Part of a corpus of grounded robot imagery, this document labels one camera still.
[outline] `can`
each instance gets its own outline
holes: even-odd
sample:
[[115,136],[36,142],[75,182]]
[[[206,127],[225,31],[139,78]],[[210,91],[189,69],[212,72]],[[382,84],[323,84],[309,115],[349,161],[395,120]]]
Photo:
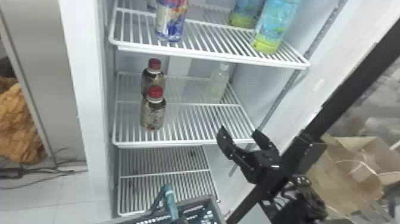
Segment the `can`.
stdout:
[[189,0],[157,0],[155,34],[158,39],[178,42],[182,38]]

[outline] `white wire shelf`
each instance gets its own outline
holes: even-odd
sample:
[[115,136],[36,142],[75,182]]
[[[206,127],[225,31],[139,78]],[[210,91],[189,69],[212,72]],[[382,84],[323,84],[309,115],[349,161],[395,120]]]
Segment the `white wire shelf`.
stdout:
[[108,39],[121,51],[298,70],[310,66],[310,63],[286,41],[282,42],[274,54],[263,54],[249,44],[252,30],[218,24],[222,22],[214,19],[212,20],[216,23],[187,19],[180,42],[161,42],[154,33],[154,13],[118,7],[118,3],[115,2]]
[[209,170],[202,147],[120,149],[120,177]]
[[[165,95],[167,106],[164,123],[161,129],[148,131],[140,125],[140,87],[132,82],[138,74],[119,73],[116,87],[116,101],[112,142],[120,148],[153,148],[201,144],[216,144],[215,136],[221,125],[231,133],[236,143],[251,143],[254,127],[245,110],[240,105],[232,87],[228,85],[221,102],[226,104],[207,104],[196,101],[202,95],[208,79],[194,77],[176,77],[165,75],[167,84]],[[193,95],[185,94],[183,85],[193,86]]]
[[177,202],[203,195],[218,198],[202,147],[121,149],[119,159],[117,210],[120,216],[148,210],[166,183],[172,184]]
[[[200,4],[194,1],[189,2],[190,7],[186,18],[190,20],[204,21],[228,26],[228,16],[230,9],[216,5]],[[146,11],[146,1],[137,0],[118,0],[117,8],[119,10],[137,10]]]

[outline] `black metal pole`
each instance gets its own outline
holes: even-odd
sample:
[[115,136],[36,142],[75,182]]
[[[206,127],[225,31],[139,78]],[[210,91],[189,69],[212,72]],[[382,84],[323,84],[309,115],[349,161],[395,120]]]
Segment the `black metal pole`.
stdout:
[[[282,155],[288,161],[301,160],[307,149],[299,147],[302,136],[320,139],[341,115],[367,90],[378,77],[400,56],[400,20],[385,34],[383,39],[368,54],[365,60],[355,69],[344,83],[338,87],[333,95],[323,104],[322,110],[315,119],[296,137],[290,147]],[[293,167],[287,168],[277,176],[266,174],[261,181],[241,202],[239,207],[227,219],[228,224],[238,223],[260,200],[265,200],[265,195],[274,197],[288,181],[288,174],[295,172]]]

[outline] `clear plastic bottle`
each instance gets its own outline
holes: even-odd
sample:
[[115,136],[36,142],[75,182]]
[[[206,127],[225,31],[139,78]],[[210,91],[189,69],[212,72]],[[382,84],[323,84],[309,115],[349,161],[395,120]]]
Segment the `clear plastic bottle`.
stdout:
[[218,104],[225,92],[226,84],[229,80],[228,73],[229,64],[220,63],[220,66],[212,71],[210,82],[204,93],[207,102]]

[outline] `red bottle cap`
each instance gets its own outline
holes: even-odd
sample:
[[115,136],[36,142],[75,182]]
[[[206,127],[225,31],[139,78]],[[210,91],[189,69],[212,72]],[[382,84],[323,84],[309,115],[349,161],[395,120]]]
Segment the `red bottle cap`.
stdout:
[[151,70],[160,70],[161,69],[161,61],[157,58],[150,58],[147,67]]
[[149,97],[159,99],[163,97],[163,89],[160,86],[150,86],[147,90]]

